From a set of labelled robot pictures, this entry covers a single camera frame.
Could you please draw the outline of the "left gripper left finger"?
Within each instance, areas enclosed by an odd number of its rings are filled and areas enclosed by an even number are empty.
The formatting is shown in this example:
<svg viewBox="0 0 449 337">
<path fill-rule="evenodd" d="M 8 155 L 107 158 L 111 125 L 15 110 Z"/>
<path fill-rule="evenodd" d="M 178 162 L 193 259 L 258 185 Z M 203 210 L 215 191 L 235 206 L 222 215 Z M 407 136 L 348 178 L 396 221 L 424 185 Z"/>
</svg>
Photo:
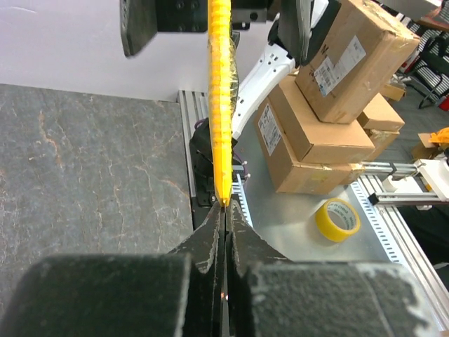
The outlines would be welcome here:
<svg viewBox="0 0 449 337">
<path fill-rule="evenodd" d="M 220 336 L 225 210 L 166 254 L 54 255 L 20 279 L 2 336 Z"/>
</svg>

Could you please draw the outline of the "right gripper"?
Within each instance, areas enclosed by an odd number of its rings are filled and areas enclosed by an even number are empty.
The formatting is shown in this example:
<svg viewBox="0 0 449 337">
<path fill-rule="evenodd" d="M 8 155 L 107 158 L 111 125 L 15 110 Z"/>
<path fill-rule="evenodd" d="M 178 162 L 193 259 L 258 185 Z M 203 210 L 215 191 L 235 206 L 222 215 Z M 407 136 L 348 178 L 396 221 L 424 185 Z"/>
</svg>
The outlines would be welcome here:
<svg viewBox="0 0 449 337">
<path fill-rule="evenodd" d="M 295 60 L 308 65 L 319 52 L 338 12 L 340 1 L 328 1 L 312 26 L 316 1 L 281 1 L 278 38 Z M 231 0 L 231 27 L 248 30 L 252 22 L 265 22 L 270 1 Z M 136 56 L 159 32 L 203 33 L 208 29 L 206 0 L 120 0 L 120 35 L 126 57 Z"/>
</svg>

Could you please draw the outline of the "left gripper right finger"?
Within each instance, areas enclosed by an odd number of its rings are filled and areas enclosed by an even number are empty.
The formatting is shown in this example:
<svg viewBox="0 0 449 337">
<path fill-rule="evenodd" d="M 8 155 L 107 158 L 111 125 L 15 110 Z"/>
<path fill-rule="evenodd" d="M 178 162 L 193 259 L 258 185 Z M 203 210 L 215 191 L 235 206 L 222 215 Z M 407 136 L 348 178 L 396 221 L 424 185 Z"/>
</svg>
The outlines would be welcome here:
<svg viewBox="0 0 449 337">
<path fill-rule="evenodd" d="M 377 261 L 294 262 L 226 210 L 229 320 L 236 336 L 443 336 L 419 282 Z"/>
</svg>

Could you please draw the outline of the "yellow utility knife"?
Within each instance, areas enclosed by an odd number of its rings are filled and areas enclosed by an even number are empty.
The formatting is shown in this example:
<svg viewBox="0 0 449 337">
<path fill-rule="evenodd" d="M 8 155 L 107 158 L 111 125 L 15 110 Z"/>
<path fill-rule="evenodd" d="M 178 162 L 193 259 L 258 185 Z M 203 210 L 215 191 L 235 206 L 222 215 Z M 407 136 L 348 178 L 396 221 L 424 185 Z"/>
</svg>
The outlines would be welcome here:
<svg viewBox="0 0 449 337">
<path fill-rule="evenodd" d="M 208 113 L 215 196 L 229 206 L 232 195 L 232 115 L 238 95 L 231 2 L 208 2 Z"/>
</svg>

